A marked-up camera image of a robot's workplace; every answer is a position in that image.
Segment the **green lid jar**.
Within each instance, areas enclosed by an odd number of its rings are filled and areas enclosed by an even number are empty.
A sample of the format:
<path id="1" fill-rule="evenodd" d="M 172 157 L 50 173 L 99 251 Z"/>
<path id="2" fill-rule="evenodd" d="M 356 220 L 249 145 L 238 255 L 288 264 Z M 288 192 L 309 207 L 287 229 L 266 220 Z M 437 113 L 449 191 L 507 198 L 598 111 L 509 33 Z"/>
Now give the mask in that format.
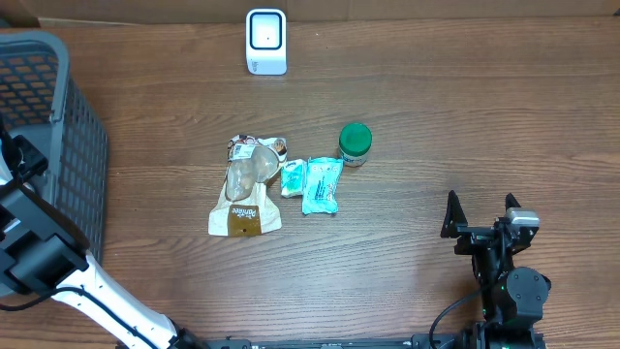
<path id="1" fill-rule="evenodd" d="M 340 132 L 339 153 L 349 167 L 362 166 L 372 146 L 372 132 L 363 123 L 350 123 Z"/>

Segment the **teal wet wipes pack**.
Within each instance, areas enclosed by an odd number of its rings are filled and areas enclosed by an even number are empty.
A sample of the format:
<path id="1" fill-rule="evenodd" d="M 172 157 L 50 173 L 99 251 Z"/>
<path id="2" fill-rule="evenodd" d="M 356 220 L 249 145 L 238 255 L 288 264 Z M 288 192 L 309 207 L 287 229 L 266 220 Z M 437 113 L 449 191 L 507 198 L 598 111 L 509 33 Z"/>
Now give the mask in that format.
<path id="1" fill-rule="evenodd" d="M 335 195 L 343 167 L 342 159 L 320 157 L 308 160 L 301 206 L 304 215 L 338 211 Z"/>

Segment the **green tissue pack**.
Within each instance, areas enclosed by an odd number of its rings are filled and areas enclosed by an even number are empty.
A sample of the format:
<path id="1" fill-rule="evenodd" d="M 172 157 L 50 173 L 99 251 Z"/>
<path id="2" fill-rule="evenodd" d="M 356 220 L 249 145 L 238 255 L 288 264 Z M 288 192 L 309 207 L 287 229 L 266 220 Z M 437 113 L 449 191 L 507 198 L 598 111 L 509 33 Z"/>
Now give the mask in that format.
<path id="1" fill-rule="evenodd" d="M 307 162 L 303 159 L 288 161 L 281 169 L 281 196 L 285 198 L 303 195 L 306 182 Z"/>

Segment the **brown white snack bag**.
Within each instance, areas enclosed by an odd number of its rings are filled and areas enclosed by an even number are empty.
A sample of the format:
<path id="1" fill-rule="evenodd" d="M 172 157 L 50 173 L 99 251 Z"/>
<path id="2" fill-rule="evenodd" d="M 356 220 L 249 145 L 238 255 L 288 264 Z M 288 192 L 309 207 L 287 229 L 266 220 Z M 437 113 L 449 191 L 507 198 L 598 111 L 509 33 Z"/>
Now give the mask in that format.
<path id="1" fill-rule="evenodd" d="M 284 138 L 232 137 L 222 190 L 209 212 L 207 232 L 212 236 L 248 238 L 282 228 L 281 213 L 267 189 L 287 161 Z"/>

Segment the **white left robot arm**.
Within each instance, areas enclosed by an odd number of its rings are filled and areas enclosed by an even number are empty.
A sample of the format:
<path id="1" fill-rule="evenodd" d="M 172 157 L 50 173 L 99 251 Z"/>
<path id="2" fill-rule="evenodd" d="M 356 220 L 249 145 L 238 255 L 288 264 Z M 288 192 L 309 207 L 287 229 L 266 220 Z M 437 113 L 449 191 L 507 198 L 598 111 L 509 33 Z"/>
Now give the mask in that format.
<path id="1" fill-rule="evenodd" d="M 205 342 L 133 297 L 91 253 L 88 237 L 54 205 L 26 187 L 52 167 L 22 136 L 1 133 L 2 165 L 11 178 L 1 188 L 2 207 L 16 220 L 1 242 L 1 282 L 18 294 L 38 294 L 16 312 L 48 299 L 91 318 L 128 348 L 203 348 Z"/>

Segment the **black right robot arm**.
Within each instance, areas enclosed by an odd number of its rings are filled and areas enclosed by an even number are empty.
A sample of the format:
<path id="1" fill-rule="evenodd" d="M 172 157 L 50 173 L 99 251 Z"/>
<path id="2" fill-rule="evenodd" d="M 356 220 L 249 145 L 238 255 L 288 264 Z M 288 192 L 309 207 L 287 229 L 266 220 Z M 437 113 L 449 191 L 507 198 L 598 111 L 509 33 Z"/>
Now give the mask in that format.
<path id="1" fill-rule="evenodd" d="M 471 226 L 454 191 L 448 195 L 441 238 L 454 238 L 456 255 L 472 260 L 479 289 L 444 309 L 432 323 L 432 348 L 544 348 L 543 335 L 534 325 L 543 318 L 552 283 L 527 267 L 516 267 L 513 256 L 531 246 L 540 228 L 537 213 L 520 205 L 513 194 L 505 199 L 505 214 L 489 227 Z M 435 337 L 439 322 L 458 306 L 480 298 L 483 320 L 464 328 L 444 342 Z"/>

